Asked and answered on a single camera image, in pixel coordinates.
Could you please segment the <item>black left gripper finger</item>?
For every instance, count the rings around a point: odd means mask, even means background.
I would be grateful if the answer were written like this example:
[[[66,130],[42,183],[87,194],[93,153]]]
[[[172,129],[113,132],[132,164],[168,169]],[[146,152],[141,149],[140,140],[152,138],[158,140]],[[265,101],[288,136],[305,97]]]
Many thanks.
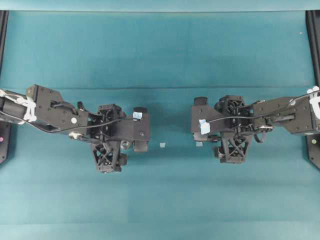
[[[133,150],[135,152],[147,152],[148,151],[148,141],[135,140],[133,143]]]
[[[143,114],[146,114],[147,112],[148,112],[148,110],[145,107],[135,107],[133,109],[134,116],[142,116]]]

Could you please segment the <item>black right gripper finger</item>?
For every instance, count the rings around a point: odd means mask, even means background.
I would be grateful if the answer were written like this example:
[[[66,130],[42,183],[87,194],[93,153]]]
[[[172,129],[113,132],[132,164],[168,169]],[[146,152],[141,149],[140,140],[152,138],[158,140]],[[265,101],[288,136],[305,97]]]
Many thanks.
[[[200,132],[193,133],[193,139],[196,142],[207,142],[209,140],[208,134],[201,134]]]
[[[208,98],[205,96],[199,96],[194,98],[194,105],[207,105]]]

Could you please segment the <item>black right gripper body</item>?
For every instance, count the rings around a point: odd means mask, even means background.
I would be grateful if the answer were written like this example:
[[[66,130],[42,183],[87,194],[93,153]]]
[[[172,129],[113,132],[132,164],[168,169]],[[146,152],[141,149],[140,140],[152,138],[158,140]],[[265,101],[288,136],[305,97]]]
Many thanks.
[[[191,134],[201,133],[221,136],[221,133],[233,132],[239,135],[255,134],[253,113],[244,98],[226,95],[214,105],[193,105],[191,107]]]

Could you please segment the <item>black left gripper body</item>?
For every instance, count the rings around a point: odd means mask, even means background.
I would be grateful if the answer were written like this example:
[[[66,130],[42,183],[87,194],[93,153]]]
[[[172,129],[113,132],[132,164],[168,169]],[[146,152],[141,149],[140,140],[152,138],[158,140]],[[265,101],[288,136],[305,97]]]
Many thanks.
[[[88,133],[91,144],[105,143],[106,141],[129,141],[134,148],[134,141],[150,140],[150,116],[126,114],[116,104],[99,106],[97,112],[88,114],[88,123],[94,125]]]

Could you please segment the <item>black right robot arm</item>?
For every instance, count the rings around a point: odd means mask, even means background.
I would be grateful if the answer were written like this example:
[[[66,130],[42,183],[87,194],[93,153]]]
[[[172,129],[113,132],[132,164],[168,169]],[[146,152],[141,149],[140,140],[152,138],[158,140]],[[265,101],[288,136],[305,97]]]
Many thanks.
[[[226,95],[210,106],[207,97],[196,97],[191,108],[191,133],[195,141],[231,146],[246,138],[263,143],[276,126],[293,135],[320,131],[320,88],[314,86],[301,96],[258,100],[245,104],[242,96]]]

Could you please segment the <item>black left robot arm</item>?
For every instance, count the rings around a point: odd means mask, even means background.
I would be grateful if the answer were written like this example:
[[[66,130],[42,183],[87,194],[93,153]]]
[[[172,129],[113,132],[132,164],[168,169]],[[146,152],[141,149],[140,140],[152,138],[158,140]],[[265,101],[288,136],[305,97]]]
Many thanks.
[[[116,141],[122,149],[132,147],[136,152],[147,152],[150,140],[150,118],[144,107],[126,114],[116,104],[104,104],[90,112],[82,102],[74,106],[64,101],[58,91],[36,84],[25,95],[1,89],[0,119],[29,124],[42,132],[67,135],[77,141],[106,144],[107,148]]]

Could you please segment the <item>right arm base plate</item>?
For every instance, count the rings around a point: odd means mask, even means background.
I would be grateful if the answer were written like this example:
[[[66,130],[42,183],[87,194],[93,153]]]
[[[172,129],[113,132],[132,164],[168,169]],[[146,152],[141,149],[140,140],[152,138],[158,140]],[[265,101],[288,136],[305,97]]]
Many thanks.
[[[320,170],[320,135],[305,134],[303,141],[305,145],[303,150],[304,159],[318,171]]]

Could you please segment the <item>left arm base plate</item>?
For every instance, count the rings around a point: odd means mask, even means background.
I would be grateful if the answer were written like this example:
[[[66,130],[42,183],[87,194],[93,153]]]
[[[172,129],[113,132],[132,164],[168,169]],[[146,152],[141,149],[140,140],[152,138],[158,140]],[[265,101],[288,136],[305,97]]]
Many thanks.
[[[4,163],[8,158],[9,143],[11,137],[11,124],[8,122],[0,122],[0,164]]]

